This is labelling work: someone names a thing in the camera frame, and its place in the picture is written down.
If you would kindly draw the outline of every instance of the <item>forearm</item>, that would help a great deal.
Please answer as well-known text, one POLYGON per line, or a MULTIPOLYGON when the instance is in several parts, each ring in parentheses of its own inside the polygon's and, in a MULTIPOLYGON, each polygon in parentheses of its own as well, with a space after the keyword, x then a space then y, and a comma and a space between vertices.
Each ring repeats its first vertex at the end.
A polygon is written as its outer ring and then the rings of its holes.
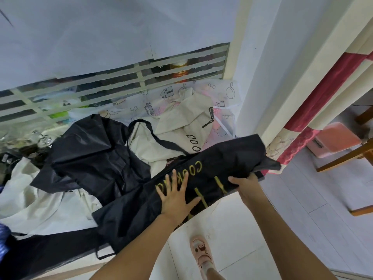
POLYGON ((330 270, 307 248, 267 200, 249 206, 283 280, 335 280, 330 270))
POLYGON ((148 280, 159 253, 174 229, 175 225, 169 218, 159 215, 145 231, 98 270, 91 279, 148 280))

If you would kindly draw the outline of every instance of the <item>white sock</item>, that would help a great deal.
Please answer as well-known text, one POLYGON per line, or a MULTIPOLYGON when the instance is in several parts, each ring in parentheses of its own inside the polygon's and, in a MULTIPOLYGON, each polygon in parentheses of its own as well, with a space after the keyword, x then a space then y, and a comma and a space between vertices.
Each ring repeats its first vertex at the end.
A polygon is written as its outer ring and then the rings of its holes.
MULTIPOLYGON (((193 247, 194 247, 195 249, 198 249, 198 245, 203 245, 203 242, 201 242, 201 241, 199 241, 199 240, 195 240, 195 241, 193 242, 193 247)), ((201 267, 202 267, 202 271, 203 271, 203 273, 204 273, 205 275, 207 275, 207 270, 208 270, 209 268, 215 269, 215 268, 214 268, 214 265, 212 264, 211 261, 205 261, 205 262, 203 262, 203 263, 201 264, 201 267)))

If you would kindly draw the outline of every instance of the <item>slatted panel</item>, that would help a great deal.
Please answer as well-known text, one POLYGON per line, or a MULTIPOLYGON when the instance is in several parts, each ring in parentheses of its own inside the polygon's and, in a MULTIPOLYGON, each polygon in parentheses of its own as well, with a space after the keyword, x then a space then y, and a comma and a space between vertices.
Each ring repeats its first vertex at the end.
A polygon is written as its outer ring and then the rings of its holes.
POLYGON ((148 60, 115 70, 46 80, 10 92, 1 91, 0 127, 28 121, 52 124, 68 119, 68 116, 53 118, 51 115, 73 108, 100 105, 107 100, 115 101, 182 80, 222 78, 227 49, 228 44, 219 44, 157 61, 148 60), (170 65, 187 59, 187 66, 172 68, 170 65), (188 74, 175 77, 175 73, 186 70, 188 74), (77 89, 76 92, 56 95, 57 91, 71 87, 77 89), (68 105, 64 106, 64 101, 68 101, 68 105))

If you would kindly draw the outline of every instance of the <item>pink stool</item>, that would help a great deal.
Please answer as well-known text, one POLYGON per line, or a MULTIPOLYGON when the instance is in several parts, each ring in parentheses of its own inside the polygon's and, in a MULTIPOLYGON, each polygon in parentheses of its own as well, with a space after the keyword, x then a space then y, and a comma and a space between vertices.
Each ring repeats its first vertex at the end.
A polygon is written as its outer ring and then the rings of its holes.
POLYGON ((327 125, 307 147, 317 158, 324 158, 352 146, 361 144, 359 139, 344 124, 335 122, 327 125))

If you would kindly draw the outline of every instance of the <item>foot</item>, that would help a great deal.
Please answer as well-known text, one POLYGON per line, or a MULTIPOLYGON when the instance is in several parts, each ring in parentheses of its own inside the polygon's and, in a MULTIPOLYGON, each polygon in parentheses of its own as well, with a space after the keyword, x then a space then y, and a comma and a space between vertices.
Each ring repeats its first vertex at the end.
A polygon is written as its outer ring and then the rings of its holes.
POLYGON ((200 269, 202 279, 207 280, 207 270, 210 268, 216 270, 207 241, 200 235, 195 236, 190 241, 190 248, 200 269))

